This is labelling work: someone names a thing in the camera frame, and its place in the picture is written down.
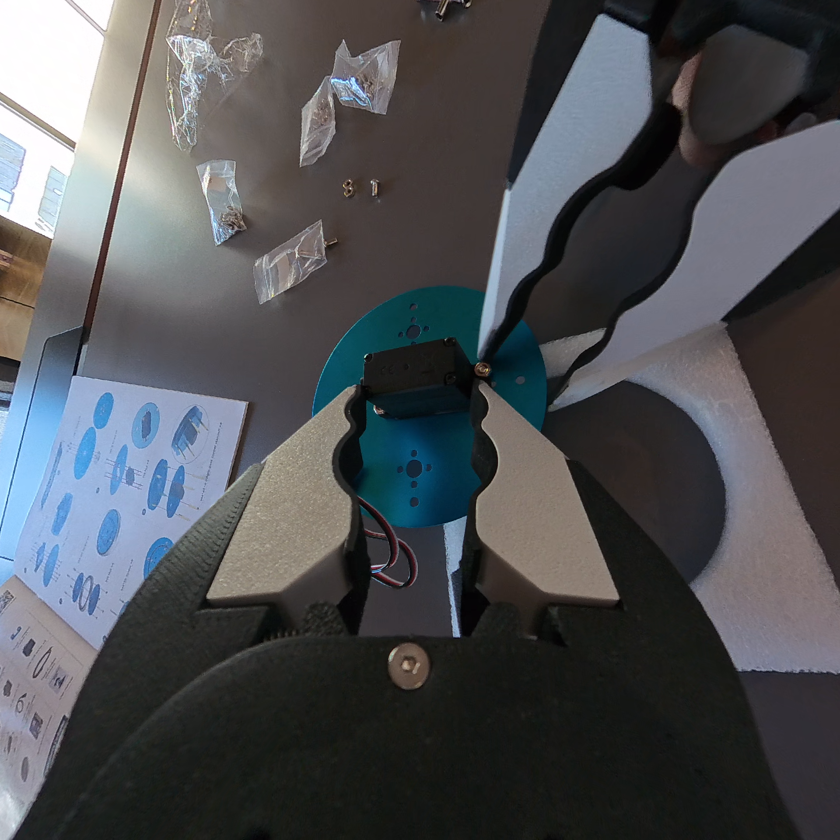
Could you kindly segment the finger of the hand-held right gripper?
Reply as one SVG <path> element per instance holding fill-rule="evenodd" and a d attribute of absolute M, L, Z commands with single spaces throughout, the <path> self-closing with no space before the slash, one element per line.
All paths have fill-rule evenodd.
<path fill-rule="evenodd" d="M 836 120 L 731 159 L 696 205 L 673 273 L 618 318 L 605 348 L 572 373 L 553 406 L 593 396 L 718 324 L 838 207 Z"/>
<path fill-rule="evenodd" d="M 676 141 L 658 68 L 668 15 L 547 15 L 508 167 L 478 357 L 490 361 L 532 291 L 564 257 L 572 227 L 608 186 L 643 184 Z"/>

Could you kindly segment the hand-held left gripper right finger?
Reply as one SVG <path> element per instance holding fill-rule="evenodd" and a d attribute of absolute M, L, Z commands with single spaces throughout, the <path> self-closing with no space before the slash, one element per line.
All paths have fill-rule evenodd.
<path fill-rule="evenodd" d="M 566 457 L 488 384 L 474 385 L 469 503 L 460 562 L 460 624 L 469 635 L 485 603 L 517 607 L 539 633 L 551 604 L 613 608 L 619 594 Z"/>

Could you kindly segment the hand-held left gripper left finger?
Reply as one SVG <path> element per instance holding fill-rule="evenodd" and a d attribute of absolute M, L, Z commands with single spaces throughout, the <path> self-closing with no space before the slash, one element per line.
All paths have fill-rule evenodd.
<path fill-rule="evenodd" d="M 207 600 L 212 606 L 272 604 L 285 627 L 308 607 L 336 605 L 352 634 L 368 594 L 359 499 L 366 401 L 346 388 L 271 453 L 227 546 Z"/>

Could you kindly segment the black servo motor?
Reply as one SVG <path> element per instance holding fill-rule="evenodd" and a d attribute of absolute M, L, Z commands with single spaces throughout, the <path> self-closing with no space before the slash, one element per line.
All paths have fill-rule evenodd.
<path fill-rule="evenodd" d="M 362 386 L 375 411 L 395 419 L 469 410 L 475 365 L 454 337 L 368 353 Z"/>

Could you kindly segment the blue round metal plate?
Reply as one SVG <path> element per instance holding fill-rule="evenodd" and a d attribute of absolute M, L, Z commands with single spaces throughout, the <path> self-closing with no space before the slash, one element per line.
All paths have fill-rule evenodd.
<path fill-rule="evenodd" d="M 465 287 L 427 287 L 382 303 L 361 318 L 331 353 L 318 382 L 316 414 L 363 377 L 366 354 L 455 337 L 477 361 L 484 294 Z M 539 343 L 524 323 L 491 362 L 496 391 L 533 426 L 547 407 L 547 375 Z M 474 432 L 468 413 L 386 419 L 367 407 L 360 438 L 364 466 L 354 486 L 392 525 L 436 526 L 464 517 L 479 485 L 470 458 Z"/>

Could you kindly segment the dark grey desk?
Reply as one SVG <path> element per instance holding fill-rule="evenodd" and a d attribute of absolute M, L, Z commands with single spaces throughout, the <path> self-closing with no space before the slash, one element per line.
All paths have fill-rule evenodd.
<path fill-rule="evenodd" d="M 438 22 L 419 2 L 212 2 L 214 33 L 260 33 L 265 53 L 187 155 L 165 107 L 173 2 L 116 2 L 17 377 L 2 510 L 55 334 L 85 326 L 82 375 L 248 401 L 236 477 L 308 419 L 321 369 L 356 319 L 418 287 L 483 291 L 549 5 L 474 2 Z M 402 41 L 391 106 L 384 117 L 339 107 L 329 151 L 301 170 L 301 106 L 342 39 L 353 53 Z M 248 230 L 216 247 L 195 164 L 219 157 L 238 163 Z M 637 192 L 602 196 L 530 301 L 539 341 L 601 326 L 617 294 L 665 267 L 677 208 L 702 176 L 677 154 Z M 261 307 L 255 259 L 319 218 L 339 240 L 334 256 Z M 729 316 L 728 335 L 836 579 L 838 222 L 767 282 Z M 547 426 L 681 571 L 698 569 L 721 536 L 723 488 L 687 416 L 619 384 Z M 838 838 L 838 675 L 742 682 L 802 836 Z"/>

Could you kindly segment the person's right hand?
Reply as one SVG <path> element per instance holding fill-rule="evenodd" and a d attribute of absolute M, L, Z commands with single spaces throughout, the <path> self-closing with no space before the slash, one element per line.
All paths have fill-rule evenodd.
<path fill-rule="evenodd" d="M 801 91 L 808 56 L 742 26 L 709 37 L 681 68 L 671 100 L 682 115 L 679 152 L 710 170 L 731 154 L 774 139 L 776 115 Z"/>

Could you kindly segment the assembly instruction booklet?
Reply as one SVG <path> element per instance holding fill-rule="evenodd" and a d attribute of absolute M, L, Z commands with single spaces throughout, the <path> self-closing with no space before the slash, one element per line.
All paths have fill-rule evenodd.
<path fill-rule="evenodd" d="M 75 376 L 2 583 L 2 838 L 133 594 L 225 491 L 246 403 Z"/>

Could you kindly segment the white foam sheet with hole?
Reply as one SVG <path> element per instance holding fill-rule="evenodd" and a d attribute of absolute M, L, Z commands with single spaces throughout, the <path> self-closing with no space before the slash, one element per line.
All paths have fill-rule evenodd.
<path fill-rule="evenodd" d="M 837 583 L 724 326 L 685 337 L 621 385 L 685 414 L 715 460 L 721 536 L 689 586 L 736 668 L 838 674 Z"/>

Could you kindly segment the small clear bag of screws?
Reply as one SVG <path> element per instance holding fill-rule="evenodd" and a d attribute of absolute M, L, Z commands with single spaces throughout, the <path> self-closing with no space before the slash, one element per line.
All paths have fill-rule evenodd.
<path fill-rule="evenodd" d="M 346 106 L 386 114 L 396 82 L 401 41 L 390 41 L 351 56 L 343 41 L 335 52 L 331 87 L 338 101 Z"/>
<path fill-rule="evenodd" d="M 206 198 L 215 245 L 245 231 L 245 216 L 235 182 L 236 162 L 206 161 L 196 166 Z"/>
<path fill-rule="evenodd" d="M 300 167 L 311 165 L 328 149 L 336 133 L 335 105 L 331 77 L 301 109 Z"/>
<path fill-rule="evenodd" d="M 257 259 L 255 290 L 259 304 L 303 282 L 327 264 L 322 220 Z"/>

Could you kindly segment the wooden background table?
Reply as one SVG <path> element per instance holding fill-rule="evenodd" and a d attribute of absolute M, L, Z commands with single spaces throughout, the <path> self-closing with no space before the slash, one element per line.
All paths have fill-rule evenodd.
<path fill-rule="evenodd" d="M 51 239 L 1 217 L 1 355 L 23 358 Z"/>

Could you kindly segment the crumpled empty clear plastic bag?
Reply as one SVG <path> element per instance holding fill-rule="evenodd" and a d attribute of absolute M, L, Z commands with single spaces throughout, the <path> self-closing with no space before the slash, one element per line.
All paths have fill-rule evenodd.
<path fill-rule="evenodd" d="M 222 43 L 213 37 L 207 1 L 177 1 L 166 34 L 166 107 L 175 145 L 188 152 L 209 115 L 256 68 L 264 52 L 258 33 Z"/>

